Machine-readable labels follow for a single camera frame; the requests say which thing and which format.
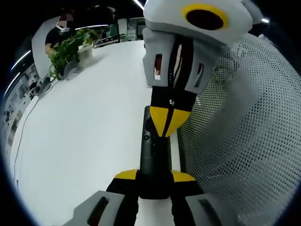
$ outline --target white mesh fabric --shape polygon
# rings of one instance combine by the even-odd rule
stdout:
[[[247,34],[225,46],[178,129],[186,169],[249,226],[272,225],[301,180],[301,76]]]

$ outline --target cable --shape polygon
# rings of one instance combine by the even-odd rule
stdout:
[[[35,106],[37,105],[39,100],[37,100],[37,102],[34,104],[34,106],[32,107],[32,109],[29,111],[29,113],[27,114],[25,120],[24,120],[24,123],[23,123],[23,126],[22,126],[22,131],[21,131],[21,136],[20,136],[20,142],[19,142],[19,145],[18,145],[18,149],[17,149],[17,154],[16,154],[16,158],[15,158],[15,162],[14,162],[14,179],[16,178],[16,161],[17,161],[17,157],[18,157],[18,153],[19,153],[19,148],[20,148],[20,145],[21,145],[21,141],[22,141],[22,135],[23,135],[23,130],[24,130],[24,126],[25,126],[25,123],[27,121],[27,118],[28,116],[30,115],[30,113],[33,111],[33,109],[35,108]]]

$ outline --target potted plant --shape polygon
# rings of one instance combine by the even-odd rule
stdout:
[[[94,30],[88,28],[79,29],[75,35],[63,41],[60,45],[54,47],[55,54],[49,56],[51,60],[51,67],[49,69],[50,76],[61,80],[60,77],[64,76],[64,70],[68,63],[79,62],[78,49],[82,45],[91,45],[93,39],[91,36],[95,35]]]

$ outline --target person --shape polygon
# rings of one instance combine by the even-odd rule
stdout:
[[[45,53],[54,54],[54,47],[75,34],[74,20],[71,14],[63,14],[56,26],[49,31],[45,40]]]

